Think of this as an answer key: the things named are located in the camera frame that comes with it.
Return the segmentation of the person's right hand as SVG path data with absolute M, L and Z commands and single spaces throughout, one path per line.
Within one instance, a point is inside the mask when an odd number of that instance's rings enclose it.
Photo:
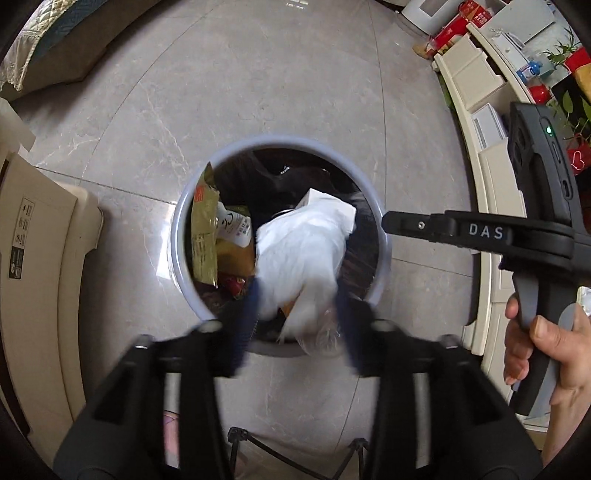
M 519 302 L 515 295 L 507 302 L 509 320 L 505 336 L 504 380 L 509 386 L 526 378 L 535 350 L 560 364 L 553 407 L 570 411 L 590 407 L 590 318 L 577 304 L 572 328 L 564 329 L 542 316 L 534 319 L 528 331 L 522 330 L 517 317 Z

